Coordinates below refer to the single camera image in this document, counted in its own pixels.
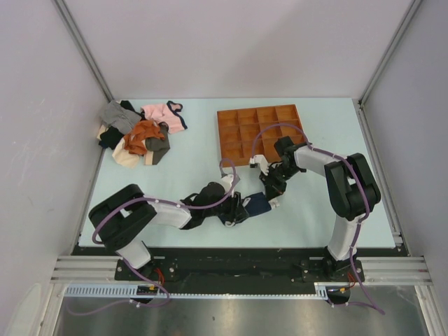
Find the navy underwear with white trim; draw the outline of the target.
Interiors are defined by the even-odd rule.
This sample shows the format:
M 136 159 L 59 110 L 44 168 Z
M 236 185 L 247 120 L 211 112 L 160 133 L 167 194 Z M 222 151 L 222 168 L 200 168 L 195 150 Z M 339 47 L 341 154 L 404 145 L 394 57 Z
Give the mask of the navy underwear with white trim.
M 242 199 L 244 200 L 243 205 L 249 213 L 249 218 L 266 214 L 267 212 L 279 207 L 279 201 L 277 200 L 277 198 L 272 199 L 270 202 L 268 202 L 263 192 L 257 192 Z M 240 223 L 243 223 L 243 221 L 240 221 L 239 223 L 222 224 L 224 224 L 224 226 L 226 227 L 232 227 Z

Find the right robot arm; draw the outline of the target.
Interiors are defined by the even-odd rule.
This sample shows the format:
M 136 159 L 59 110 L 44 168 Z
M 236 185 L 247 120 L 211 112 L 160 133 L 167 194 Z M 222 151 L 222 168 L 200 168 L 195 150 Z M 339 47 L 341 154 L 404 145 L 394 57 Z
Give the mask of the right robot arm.
M 285 136 L 274 144 L 280 161 L 267 163 L 262 155 L 251 161 L 260 165 L 259 179 L 268 200 L 286 191 L 287 180 L 297 173 L 314 172 L 325 178 L 335 224 L 325 257 L 317 270 L 339 281 L 354 266 L 363 222 L 381 200 L 381 193 L 364 155 L 341 156 L 308 143 L 294 144 Z

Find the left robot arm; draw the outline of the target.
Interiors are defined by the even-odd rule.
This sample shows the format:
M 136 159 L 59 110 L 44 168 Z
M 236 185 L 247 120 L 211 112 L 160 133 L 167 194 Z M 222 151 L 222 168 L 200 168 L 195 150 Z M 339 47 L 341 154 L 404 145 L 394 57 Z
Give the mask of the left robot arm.
M 192 230 L 206 218 L 217 217 L 232 227 L 249 218 L 249 213 L 239 192 L 210 182 L 179 203 L 145 197 L 138 185 L 130 184 L 95 206 L 88 217 L 94 226 L 92 241 L 118 254 L 133 275 L 145 280 L 155 271 L 149 249 L 138 238 L 147 225 Z

